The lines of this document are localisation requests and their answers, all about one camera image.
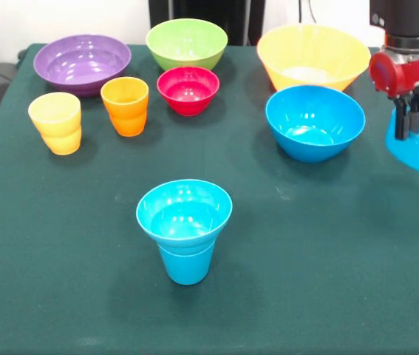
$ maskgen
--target green tablecloth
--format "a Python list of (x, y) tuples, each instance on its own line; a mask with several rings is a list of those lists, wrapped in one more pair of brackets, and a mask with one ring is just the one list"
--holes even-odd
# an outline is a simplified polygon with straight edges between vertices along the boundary
[[(289, 159), (265, 123), (270, 84), (253, 47), (229, 47), (219, 94), (195, 118), (150, 86), (136, 138), (83, 99), (78, 152), (54, 156), (27, 107), (52, 91), (31, 46), (0, 106), (0, 354), (419, 354), (419, 173), (384, 145), (392, 103), (362, 75), (347, 93), (367, 127), (344, 153)], [(134, 210), (178, 178), (223, 186), (234, 213), (208, 276), (166, 276)]]

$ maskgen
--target red bowl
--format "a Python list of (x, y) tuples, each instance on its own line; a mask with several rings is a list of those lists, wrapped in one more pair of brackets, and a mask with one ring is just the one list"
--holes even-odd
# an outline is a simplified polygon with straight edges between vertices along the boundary
[(177, 67), (160, 75), (157, 89), (175, 112), (195, 116), (216, 96), (219, 78), (206, 68)]

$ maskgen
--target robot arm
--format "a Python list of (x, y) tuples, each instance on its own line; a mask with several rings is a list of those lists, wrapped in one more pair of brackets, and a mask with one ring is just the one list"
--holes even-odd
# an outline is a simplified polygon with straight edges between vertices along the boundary
[(419, 132), (419, 0), (370, 0), (370, 24), (385, 29), (385, 45), (369, 73), (395, 102), (395, 137), (405, 140)]

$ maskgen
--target green bowl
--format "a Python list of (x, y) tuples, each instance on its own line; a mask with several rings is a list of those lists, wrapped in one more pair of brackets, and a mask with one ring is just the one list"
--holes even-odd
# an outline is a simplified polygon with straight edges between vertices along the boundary
[(147, 47), (163, 70), (175, 67), (204, 67), (212, 70), (227, 46), (225, 31), (212, 22), (178, 18), (153, 27)]

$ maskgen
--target cup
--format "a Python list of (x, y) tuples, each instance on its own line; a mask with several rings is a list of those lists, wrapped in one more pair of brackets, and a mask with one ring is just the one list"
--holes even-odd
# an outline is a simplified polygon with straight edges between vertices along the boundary
[(175, 180), (147, 192), (137, 205), (140, 227), (160, 251), (166, 273), (180, 285), (208, 274), (219, 233), (232, 213), (229, 194), (203, 180)]
[(133, 77), (115, 78), (103, 85), (101, 97), (119, 135), (134, 137), (143, 132), (149, 105), (149, 86)]
[(29, 116), (45, 144), (56, 155), (76, 152), (81, 145), (81, 103), (73, 94), (52, 92), (29, 105)]

